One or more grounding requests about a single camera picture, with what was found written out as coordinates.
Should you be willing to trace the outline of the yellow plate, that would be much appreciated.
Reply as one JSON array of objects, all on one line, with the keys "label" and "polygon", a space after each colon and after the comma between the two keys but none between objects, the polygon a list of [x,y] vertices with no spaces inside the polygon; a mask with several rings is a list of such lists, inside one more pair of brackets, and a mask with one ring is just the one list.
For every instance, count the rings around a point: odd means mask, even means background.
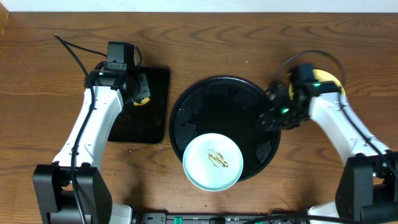
[{"label": "yellow plate", "polygon": [[334,75],[332,75],[331,73],[326,72],[324,70],[315,69],[315,68],[312,71],[313,71],[314,77],[318,81],[320,81],[320,82],[333,81],[338,87],[341,88],[342,94],[346,95],[345,89],[343,88],[343,85],[341,84],[339,79],[337,79]]}]

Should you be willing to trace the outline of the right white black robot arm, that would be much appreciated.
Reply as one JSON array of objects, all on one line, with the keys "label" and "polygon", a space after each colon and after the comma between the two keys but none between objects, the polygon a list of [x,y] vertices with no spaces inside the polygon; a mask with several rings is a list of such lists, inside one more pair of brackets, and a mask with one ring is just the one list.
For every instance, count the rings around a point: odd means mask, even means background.
[{"label": "right white black robot arm", "polygon": [[359,119],[334,81],[274,82],[267,89],[271,107],[261,127],[293,129],[317,123],[344,166],[335,199],[309,208],[308,223],[389,223],[397,221],[397,153],[378,140]]}]

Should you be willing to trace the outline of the light blue plate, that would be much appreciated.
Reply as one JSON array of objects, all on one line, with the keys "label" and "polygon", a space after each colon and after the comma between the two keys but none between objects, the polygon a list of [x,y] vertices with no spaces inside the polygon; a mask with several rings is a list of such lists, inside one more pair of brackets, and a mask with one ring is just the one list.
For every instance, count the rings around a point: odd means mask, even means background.
[{"label": "light blue plate", "polygon": [[232,187],[243,173],[243,155],[230,138],[216,133],[197,136],[183,153],[183,169],[195,186],[209,192]]}]

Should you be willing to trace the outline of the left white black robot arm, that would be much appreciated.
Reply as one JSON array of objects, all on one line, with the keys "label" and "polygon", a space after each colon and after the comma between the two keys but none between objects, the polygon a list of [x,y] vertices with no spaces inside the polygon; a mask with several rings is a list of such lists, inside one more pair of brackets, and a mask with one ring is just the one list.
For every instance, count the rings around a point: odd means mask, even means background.
[{"label": "left white black robot arm", "polygon": [[51,164],[39,164],[33,183],[43,223],[132,223],[133,209],[113,203],[100,169],[111,128],[125,103],[148,102],[143,72],[93,70],[82,108]]}]

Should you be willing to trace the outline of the yellow green scrub sponge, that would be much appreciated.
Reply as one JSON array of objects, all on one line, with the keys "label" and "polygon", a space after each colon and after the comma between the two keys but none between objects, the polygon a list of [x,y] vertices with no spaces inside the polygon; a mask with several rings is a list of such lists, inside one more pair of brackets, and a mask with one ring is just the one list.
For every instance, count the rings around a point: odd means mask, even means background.
[{"label": "yellow green scrub sponge", "polygon": [[149,101],[150,101],[150,98],[149,97],[145,97],[145,98],[143,98],[141,100],[135,101],[134,102],[134,106],[142,106],[142,105],[147,104]]}]

